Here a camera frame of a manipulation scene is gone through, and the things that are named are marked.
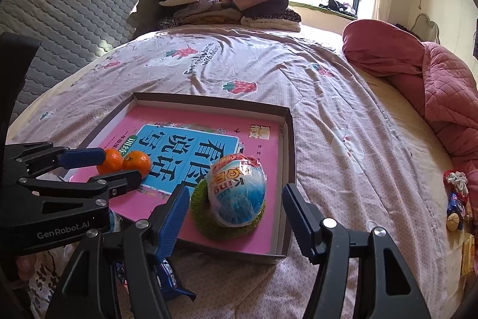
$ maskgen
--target pink quilt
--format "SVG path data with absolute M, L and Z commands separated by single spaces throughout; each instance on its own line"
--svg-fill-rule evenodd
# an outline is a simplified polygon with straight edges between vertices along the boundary
M 343 40 L 348 61 L 387 77 L 433 129 L 455 169 L 465 172 L 477 230 L 478 92 L 470 69 L 444 47 L 386 22 L 352 22 Z

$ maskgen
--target orange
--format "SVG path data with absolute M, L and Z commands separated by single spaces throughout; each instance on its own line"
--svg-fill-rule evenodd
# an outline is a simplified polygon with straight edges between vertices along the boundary
M 123 156 L 115 149 L 105 149 L 106 159 L 101 165 L 97 165 L 99 174 L 114 173 L 121 171 Z
M 123 170 L 130 171 L 137 169 L 141 173 L 141 177 L 144 179 L 147 177 L 148 173 L 151 171 L 151 159 L 149 156 L 140 152 L 139 150 L 133 150 L 129 152 L 123 160 Z

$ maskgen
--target mattress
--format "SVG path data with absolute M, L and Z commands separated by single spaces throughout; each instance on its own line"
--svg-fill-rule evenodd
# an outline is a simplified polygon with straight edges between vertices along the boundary
M 94 59 L 154 30 L 157 10 L 156 0 L 3 0 L 0 33 L 9 31 L 42 41 L 11 121 L 41 94 Z
M 341 36 L 308 27 L 301 33 L 238 26 L 153 32 L 107 53 L 38 98 L 9 128 L 8 140 L 75 147 L 133 91 L 288 106 L 295 126 L 297 186 L 304 197 L 348 228 L 384 226 L 417 278 L 432 317 L 449 318 L 463 295 L 463 235 L 445 230 L 442 175 L 452 167 L 450 159 L 411 105 L 388 83 L 351 67 L 340 48 Z M 235 80 L 256 82 L 257 90 L 230 93 L 223 86 Z M 67 261 L 70 252 L 55 251 L 57 262 Z M 39 258 L 37 267 L 49 261 Z M 182 251 L 173 260 L 185 286 L 198 294 L 194 303 L 170 303 L 175 318 L 302 317 L 317 271 L 295 241 L 290 256 L 273 267 Z M 221 278 L 225 272 L 231 274 L 228 281 Z M 345 318 L 351 317 L 355 296 L 354 261 L 350 275 Z M 46 288 L 37 277 L 30 287 L 37 290 L 37 283 Z M 127 309 L 127 298 L 121 300 Z M 47 299 L 37 299 L 35 315 L 40 317 L 46 306 Z

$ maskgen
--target quilted fabric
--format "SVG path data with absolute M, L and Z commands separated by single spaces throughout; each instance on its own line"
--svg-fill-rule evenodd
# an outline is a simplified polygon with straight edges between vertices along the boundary
M 386 76 L 430 125 L 453 167 L 465 172 L 478 232 L 478 92 L 470 69 L 446 48 L 381 21 L 354 21 L 343 38 L 347 60 Z
M 3 0 L 0 33 L 42 41 L 12 122 L 37 97 L 97 57 L 156 30 L 157 0 Z

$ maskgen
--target strawberry print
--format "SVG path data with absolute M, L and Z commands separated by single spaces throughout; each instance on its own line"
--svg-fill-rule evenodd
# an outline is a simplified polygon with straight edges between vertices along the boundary
M 328 71 L 326 68 L 322 67 L 319 64 L 312 64 L 312 68 L 314 68 L 322 76 L 335 77 L 335 75 L 331 71 Z
M 120 65 L 120 64 L 121 64 L 121 61 L 113 61 L 106 64 L 103 68 L 108 69 L 108 68 L 114 67 L 115 65 Z
M 187 48 L 184 49 L 171 49 L 170 51 L 164 53 L 166 57 L 174 57 L 179 56 L 178 59 L 182 59 L 183 57 L 189 56 L 190 54 L 196 54 L 198 51 L 193 49 L 189 45 Z
M 257 90 L 256 83 L 244 82 L 239 80 L 234 80 L 228 82 L 222 86 L 223 90 L 229 91 L 233 94 L 240 94 L 243 92 L 254 92 Z

